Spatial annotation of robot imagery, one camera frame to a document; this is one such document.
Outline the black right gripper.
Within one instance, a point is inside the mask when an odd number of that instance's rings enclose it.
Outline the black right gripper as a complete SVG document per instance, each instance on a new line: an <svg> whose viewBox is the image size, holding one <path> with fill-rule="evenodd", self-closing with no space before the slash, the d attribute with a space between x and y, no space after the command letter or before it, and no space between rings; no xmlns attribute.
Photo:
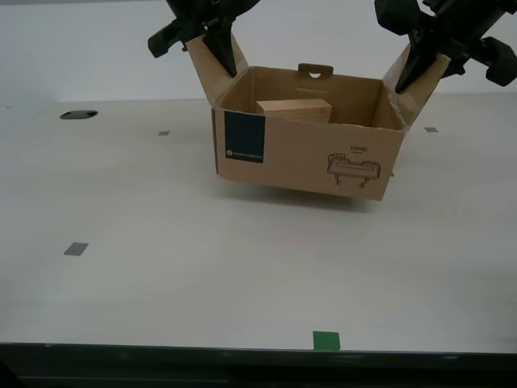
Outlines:
<svg viewBox="0 0 517 388"><path fill-rule="evenodd" d="M513 49L491 36L482 38L505 14L504 1L423 1L423 4L435 13L435 21L420 10L417 1L374 1L378 23L410 39L409 55L395 87L398 94L435 63L436 36L439 51L451 59L444 78L463 75L464 65L474 60L487 67L485 77L499 86L508 86L516 80Z"/></svg>

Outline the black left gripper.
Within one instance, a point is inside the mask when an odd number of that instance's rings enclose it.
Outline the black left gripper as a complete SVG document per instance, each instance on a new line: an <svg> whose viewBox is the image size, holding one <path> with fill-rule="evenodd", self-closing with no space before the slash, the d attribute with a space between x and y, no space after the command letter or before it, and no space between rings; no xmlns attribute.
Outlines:
<svg viewBox="0 0 517 388"><path fill-rule="evenodd" d="M180 43L184 52L187 42L198 36L197 25L207 25L205 45L231 77L237 75L232 46L233 22L259 3L259 0L171 0L167 1L176 19L148 39L148 49L161 57Z"/></svg>

